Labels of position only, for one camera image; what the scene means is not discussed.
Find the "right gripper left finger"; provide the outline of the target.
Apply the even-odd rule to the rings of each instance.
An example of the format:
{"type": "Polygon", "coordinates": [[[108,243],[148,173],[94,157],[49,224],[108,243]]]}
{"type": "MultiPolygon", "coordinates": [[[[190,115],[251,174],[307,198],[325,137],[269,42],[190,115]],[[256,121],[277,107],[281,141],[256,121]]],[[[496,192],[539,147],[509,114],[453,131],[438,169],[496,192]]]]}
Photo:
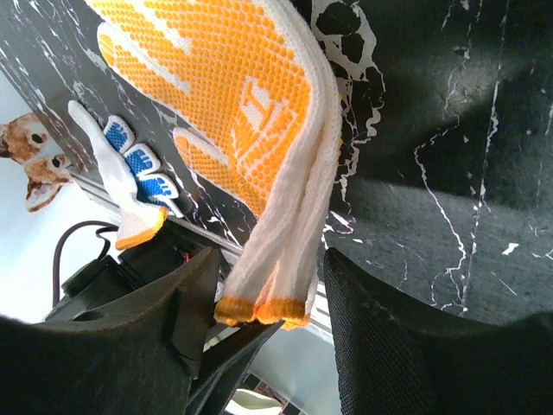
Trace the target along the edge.
{"type": "Polygon", "coordinates": [[[213,315],[219,253],[67,322],[1,321],[4,414],[183,414],[213,315]]]}

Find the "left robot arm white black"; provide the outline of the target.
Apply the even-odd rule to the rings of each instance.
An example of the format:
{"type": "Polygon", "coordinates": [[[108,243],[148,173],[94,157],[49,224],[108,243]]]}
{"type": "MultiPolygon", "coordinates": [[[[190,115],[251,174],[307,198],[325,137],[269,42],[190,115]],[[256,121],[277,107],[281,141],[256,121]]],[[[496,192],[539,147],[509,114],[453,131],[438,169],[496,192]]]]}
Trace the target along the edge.
{"type": "Polygon", "coordinates": [[[218,281],[196,279],[177,294],[169,308],[163,338],[182,359],[192,375],[188,414],[230,414],[237,390],[248,383],[247,371],[259,349],[275,333],[276,326],[238,326],[224,333],[214,321],[214,307],[207,293],[219,295],[231,270],[230,253],[215,242],[175,224],[165,226],[154,239],[121,252],[113,258],[105,244],[97,259],[76,271],[65,283],[54,278],[58,300],[47,319],[61,321],[100,307],[149,286],[192,257],[211,247],[218,253],[218,281]]]}

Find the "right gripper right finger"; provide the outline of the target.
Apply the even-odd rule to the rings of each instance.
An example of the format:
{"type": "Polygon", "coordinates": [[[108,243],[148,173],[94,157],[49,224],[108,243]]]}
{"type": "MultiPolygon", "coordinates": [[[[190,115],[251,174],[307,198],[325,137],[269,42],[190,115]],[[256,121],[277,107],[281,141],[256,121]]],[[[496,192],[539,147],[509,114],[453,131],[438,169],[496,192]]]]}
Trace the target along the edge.
{"type": "Polygon", "coordinates": [[[549,414],[552,315],[505,325],[451,315],[324,256],[345,414],[549,414]]]}

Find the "yellow dotted white glove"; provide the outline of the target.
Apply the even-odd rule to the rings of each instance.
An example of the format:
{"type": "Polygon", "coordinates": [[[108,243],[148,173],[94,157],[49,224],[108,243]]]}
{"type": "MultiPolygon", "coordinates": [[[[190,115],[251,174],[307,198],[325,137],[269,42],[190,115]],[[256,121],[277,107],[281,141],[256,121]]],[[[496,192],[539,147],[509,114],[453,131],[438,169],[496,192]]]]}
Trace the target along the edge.
{"type": "Polygon", "coordinates": [[[227,325],[309,323],[341,145],[340,94],[288,1],[92,1],[107,65],[185,121],[196,175],[256,216],[225,281],[227,325]]]}

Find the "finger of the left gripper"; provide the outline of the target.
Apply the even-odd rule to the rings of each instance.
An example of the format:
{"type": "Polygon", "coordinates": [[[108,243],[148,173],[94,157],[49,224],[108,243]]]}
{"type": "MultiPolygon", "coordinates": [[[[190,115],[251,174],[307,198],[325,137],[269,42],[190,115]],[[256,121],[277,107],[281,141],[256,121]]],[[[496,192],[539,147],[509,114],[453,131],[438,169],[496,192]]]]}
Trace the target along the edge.
{"type": "Polygon", "coordinates": [[[260,348],[282,325],[245,325],[209,348],[203,354],[198,379],[192,383],[185,414],[222,414],[260,348]]]}

